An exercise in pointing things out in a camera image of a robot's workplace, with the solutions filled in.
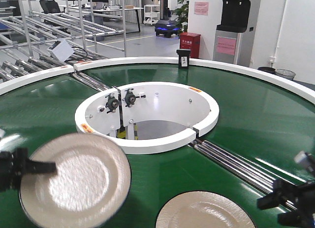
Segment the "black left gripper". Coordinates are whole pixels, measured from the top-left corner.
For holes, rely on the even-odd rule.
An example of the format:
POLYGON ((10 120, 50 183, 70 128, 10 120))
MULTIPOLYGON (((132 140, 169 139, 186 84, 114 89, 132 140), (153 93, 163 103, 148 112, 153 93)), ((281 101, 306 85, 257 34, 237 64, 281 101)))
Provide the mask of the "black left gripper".
POLYGON ((0 191, 20 188, 23 174, 49 174, 57 172, 55 162, 33 161, 28 158, 27 148, 17 148, 13 152, 0 152, 0 191))

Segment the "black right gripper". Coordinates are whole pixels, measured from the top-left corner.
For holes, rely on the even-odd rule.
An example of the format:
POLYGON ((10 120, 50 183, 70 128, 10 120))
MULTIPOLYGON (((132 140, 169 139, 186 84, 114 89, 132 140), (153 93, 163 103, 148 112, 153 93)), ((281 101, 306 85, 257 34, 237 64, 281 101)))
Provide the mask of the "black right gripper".
POLYGON ((300 185, 277 179, 273 182, 273 192, 257 200, 260 210, 278 207, 292 202, 295 210, 278 215, 278 223, 296 228, 315 226, 315 182, 308 181, 300 185))

